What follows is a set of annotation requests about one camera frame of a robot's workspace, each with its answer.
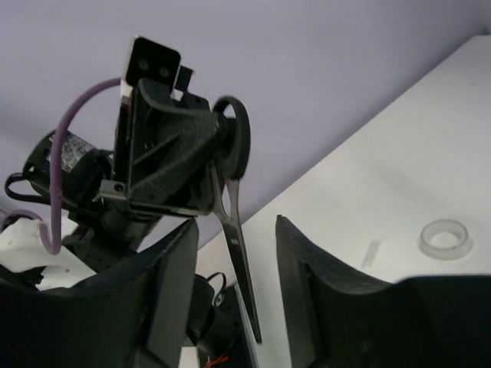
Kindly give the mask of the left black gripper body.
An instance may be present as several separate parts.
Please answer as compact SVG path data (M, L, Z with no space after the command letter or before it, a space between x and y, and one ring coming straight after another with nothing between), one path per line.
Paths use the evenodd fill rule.
M207 99L134 91L121 109L114 142L116 202L141 215L210 213L214 152L215 114Z

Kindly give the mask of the clear tape roll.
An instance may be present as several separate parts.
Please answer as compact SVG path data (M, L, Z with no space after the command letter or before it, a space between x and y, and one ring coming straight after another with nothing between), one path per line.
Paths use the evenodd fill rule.
M440 218L425 225L420 232L419 249L440 261L455 261L473 250L473 240L467 227L450 218Z

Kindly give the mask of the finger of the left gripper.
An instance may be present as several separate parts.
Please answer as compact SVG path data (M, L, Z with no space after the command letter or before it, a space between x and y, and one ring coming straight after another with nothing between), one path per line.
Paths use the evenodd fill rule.
M225 136L217 113L176 107L168 86L147 78L133 89L130 121L130 196L173 195Z

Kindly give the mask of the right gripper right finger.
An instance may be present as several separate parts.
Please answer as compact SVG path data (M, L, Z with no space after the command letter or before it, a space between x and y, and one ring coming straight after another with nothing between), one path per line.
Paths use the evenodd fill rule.
M344 263L285 216L275 224L294 367L488 367L490 278L391 284Z

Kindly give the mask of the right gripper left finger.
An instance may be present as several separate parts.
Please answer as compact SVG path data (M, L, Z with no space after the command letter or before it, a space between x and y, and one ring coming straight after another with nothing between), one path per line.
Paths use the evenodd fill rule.
M198 226L70 288L37 291L1 272L3 367L176 367L193 291Z

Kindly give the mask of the black handled scissors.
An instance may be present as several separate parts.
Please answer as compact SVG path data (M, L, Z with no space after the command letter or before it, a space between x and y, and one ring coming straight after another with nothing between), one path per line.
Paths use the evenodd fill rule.
M249 115L245 105L230 95L220 97L213 111L224 118L227 132L226 147L215 159L212 168L213 213L222 224L253 336L256 343L261 344L262 333L239 214L239 186L246 173L251 148Z

